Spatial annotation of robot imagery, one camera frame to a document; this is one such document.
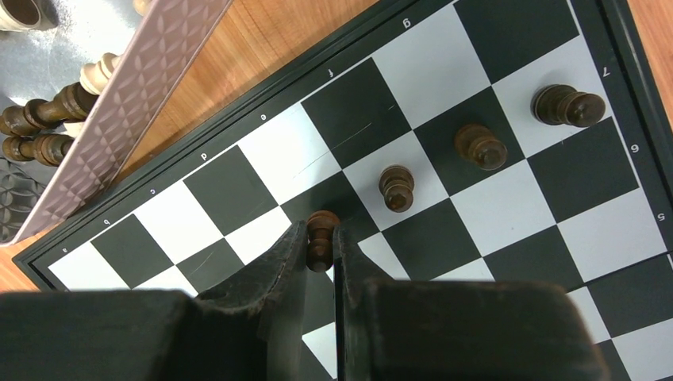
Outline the folding chess board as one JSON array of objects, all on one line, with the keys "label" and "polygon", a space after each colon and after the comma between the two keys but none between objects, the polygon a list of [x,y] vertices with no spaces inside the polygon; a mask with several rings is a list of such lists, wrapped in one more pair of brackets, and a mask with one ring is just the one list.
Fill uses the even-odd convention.
[{"label": "folding chess board", "polygon": [[672,377],[672,131],[625,1],[386,1],[30,246],[46,290],[196,295],[329,210],[407,280],[564,287]]}]

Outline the white chess piece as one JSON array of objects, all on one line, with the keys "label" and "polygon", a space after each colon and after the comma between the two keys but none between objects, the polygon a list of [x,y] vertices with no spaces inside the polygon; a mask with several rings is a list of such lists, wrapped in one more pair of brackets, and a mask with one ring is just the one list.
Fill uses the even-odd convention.
[{"label": "white chess piece", "polygon": [[100,95],[120,61],[120,56],[106,52],[97,62],[85,63],[80,69],[80,85],[86,92]]}]

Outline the dark brown chess piece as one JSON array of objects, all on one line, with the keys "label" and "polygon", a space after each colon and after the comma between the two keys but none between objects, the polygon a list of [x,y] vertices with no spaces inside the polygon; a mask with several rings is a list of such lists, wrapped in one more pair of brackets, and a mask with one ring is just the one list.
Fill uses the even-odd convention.
[{"label": "dark brown chess piece", "polygon": [[468,124],[454,136],[458,155],[484,171],[502,167],[508,158],[507,147],[485,126]]}]

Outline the dark brown chess pawn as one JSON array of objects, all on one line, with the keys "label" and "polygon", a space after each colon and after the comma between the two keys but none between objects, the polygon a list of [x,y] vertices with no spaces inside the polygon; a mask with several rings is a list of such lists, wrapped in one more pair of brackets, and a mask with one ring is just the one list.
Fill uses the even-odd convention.
[{"label": "dark brown chess pawn", "polygon": [[413,204],[414,178],[410,170],[391,165],[379,177],[379,191],[386,207],[395,212],[406,212]]},{"label": "dark brown chess pawn", "polygon": [[328,271],[333,265],[333,231],[340,224],[335,213],[319,210],[306,222],[308,229],[307,267],[316,273]]}]

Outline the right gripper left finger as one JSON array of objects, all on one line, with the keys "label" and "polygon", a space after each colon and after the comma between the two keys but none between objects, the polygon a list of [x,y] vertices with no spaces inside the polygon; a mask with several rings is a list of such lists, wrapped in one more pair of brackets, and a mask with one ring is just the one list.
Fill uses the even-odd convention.
[{"label": "right gripper left finger", "polygon": [[296,380],[308,234],[191,297],[177,290],[1,296],[4,380]]}]

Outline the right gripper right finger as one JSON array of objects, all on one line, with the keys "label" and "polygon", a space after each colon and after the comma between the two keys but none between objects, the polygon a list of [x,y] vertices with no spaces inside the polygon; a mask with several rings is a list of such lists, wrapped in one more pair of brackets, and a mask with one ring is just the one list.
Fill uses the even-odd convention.
[{"label": "right gripper right finger", "polygon": [[340,380],[607,380],[555,284],[396,280],[333,233]]}]

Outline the dark chess piece on board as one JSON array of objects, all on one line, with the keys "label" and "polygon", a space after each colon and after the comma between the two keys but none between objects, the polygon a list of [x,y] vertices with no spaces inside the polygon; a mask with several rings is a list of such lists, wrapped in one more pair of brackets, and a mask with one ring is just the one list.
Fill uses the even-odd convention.
[{"label": "dark chess piece on board", "polygon": [[588,128],[600,122],[606,102],[598,94],[576,90],[567,84],[540,88],[531,101],[533,116],[546,125],[569,125]]}]

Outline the pink tin box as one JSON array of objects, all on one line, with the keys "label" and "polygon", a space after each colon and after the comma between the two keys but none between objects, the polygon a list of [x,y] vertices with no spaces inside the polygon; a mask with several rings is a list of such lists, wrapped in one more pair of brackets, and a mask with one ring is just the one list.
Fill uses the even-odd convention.
[{"label": "pink tin box", "polygon": [[230,7],[229,1],[156,1],[50,183],[1,213],[1,245],[58,224],[105,190],[125,165]]}]

